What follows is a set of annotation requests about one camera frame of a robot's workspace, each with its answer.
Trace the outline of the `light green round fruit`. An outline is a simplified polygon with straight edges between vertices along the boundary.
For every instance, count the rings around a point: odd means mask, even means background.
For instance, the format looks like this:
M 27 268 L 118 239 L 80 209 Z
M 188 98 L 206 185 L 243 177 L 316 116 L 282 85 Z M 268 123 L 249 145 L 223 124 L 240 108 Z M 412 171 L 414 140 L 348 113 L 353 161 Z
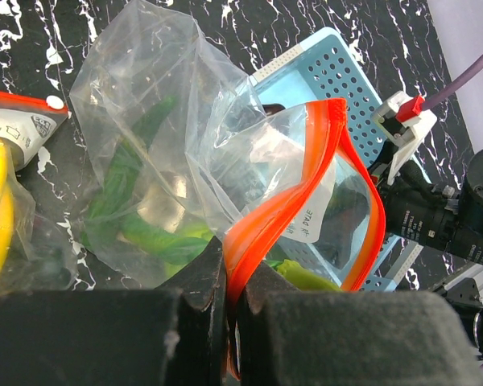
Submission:
M 341 292 L 339 285 L 303 268 L 297 261 L 266 261 L 283 278 L 302 291 Z

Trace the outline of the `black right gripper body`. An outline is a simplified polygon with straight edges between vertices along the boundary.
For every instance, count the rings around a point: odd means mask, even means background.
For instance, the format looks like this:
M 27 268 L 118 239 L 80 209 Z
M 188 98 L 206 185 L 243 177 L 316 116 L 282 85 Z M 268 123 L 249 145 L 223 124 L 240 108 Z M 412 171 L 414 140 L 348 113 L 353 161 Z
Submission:
M 383 148 L 369 172 L 386 213 L 386 231 L 483 265 L 483 150 L 474 154 L 462 188 L 429 183 L 413 160 L 387 184 L 396 148 Z

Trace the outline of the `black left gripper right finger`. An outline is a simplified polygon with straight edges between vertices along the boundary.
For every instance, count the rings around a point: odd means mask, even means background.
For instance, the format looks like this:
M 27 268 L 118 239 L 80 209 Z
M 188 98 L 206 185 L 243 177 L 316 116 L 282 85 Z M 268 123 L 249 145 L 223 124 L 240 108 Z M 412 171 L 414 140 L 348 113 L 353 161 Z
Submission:
M 302 292 L 261 264 L 237 323 L 244 385 L 483 385 L 456 312 L 430 292 Z

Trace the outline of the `clear zip top bag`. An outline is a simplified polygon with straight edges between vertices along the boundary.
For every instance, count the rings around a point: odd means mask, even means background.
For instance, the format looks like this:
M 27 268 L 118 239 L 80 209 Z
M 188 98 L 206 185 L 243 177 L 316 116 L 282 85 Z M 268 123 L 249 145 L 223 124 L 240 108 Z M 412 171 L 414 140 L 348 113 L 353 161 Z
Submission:
M 0 295 L 13 291 L 66 290 L 77 274 L 77 256 L 57 225 L 36 211 L 17 173 L 38 155 L 68 118 L 57 96 L 34 98 L 0 91 L 0 139 L 8 147 L 8 185 L 14 231 L 0 273 Z

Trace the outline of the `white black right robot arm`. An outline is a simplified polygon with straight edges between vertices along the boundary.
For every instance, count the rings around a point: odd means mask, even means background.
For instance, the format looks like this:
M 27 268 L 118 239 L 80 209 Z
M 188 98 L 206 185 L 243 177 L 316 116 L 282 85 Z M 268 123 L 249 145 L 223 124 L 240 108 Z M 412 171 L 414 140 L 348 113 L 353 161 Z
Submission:
M 392 183 L 398 147 L 385 141 L 368 169 L 386 213 L 386 232 L 483 266 L 483 149 L 466 170 L 462 188 L 429 183 L 407 161 Z

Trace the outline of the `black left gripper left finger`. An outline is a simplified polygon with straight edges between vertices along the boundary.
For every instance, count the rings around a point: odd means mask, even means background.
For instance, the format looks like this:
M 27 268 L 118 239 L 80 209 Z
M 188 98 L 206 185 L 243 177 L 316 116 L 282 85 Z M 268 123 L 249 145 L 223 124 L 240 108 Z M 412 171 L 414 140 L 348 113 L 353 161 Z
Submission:
M 0 297 L 0 385 L 219 385 L 221 243 L 154 289 Z

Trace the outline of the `clear zip bag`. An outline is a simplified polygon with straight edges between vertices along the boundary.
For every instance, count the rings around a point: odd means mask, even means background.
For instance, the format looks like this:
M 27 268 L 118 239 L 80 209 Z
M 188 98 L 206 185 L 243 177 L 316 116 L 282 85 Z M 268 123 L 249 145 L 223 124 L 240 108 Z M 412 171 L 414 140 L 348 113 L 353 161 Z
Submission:
M 228 292 L 262 261 L 297 261 L 344 291 L 359 290 L 382 248 L 385 213 L 367 166 L 378 102 L 344 44 L 327 33 L 271 76 L 249 76 L 187 14 L 129 2 L 99 34 L 70 92 L 93 166 L 78 218 L 102 188 L 116 146 L 143 166 L 129 207 L 176 233 L 202 224 L 221 243 Z M 112 269 L 144 286 L 186 265 L 118 234 L 91 239 Z
M 0 91 L 0 139 L 8 147 L 8 185 L 14 231 L 0 273 L 0 295 L 13 291 L 66 290 L 77 274 L 77 256 L 57 225 L 36 211 L 17 173 L 38 155 L 68 118 L 57 96 L 34 98 Z

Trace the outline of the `green chili pepper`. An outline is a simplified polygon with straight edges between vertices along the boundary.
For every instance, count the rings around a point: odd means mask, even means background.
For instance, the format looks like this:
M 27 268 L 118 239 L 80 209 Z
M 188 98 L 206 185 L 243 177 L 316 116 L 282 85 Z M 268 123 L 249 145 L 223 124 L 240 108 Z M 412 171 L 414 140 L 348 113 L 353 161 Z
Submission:
M 129 139 L 123 137 L 105 173 L 102 188 L 90 200 L 80 242 L 90 252 L 91 239 L 111 244 L 118 234 L 145 253 L 171 265 L 186 265 L 200 255 L 213 238 L 202 224 L 184 226 L 176 233 L 146 222 L 136 211 L 123 216 L 129 207 L 143 161 Z

